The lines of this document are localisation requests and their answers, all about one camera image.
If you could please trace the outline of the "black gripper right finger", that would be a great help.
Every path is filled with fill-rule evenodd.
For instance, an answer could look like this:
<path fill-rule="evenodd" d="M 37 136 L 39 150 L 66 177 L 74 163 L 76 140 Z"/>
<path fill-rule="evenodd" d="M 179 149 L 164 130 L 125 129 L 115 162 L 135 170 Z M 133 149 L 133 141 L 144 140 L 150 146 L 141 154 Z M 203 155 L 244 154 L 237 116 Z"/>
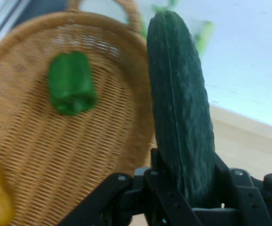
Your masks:
<path fill-rule="evenodd" d="M 272 226 L 272 173 L 263 180 L 248 171 L 229 168 L 215 156 L 216 191 L 226 209 L 234 209 L 238 226 Z"/>

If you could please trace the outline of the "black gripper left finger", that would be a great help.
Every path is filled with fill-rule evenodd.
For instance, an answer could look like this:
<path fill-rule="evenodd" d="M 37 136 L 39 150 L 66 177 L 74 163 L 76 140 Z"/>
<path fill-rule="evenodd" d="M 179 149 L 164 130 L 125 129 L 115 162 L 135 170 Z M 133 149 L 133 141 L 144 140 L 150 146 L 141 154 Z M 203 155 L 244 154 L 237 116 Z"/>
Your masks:
<path fill-rule="evenodd" d="M 62 220 L 64 226 L 128 226 L 144 214 L 150 226 L 200 226 L 187 201 L 166 175 L 156 148 L 151 166 L 139 168 L 134 177 L 112 173 Z"/>

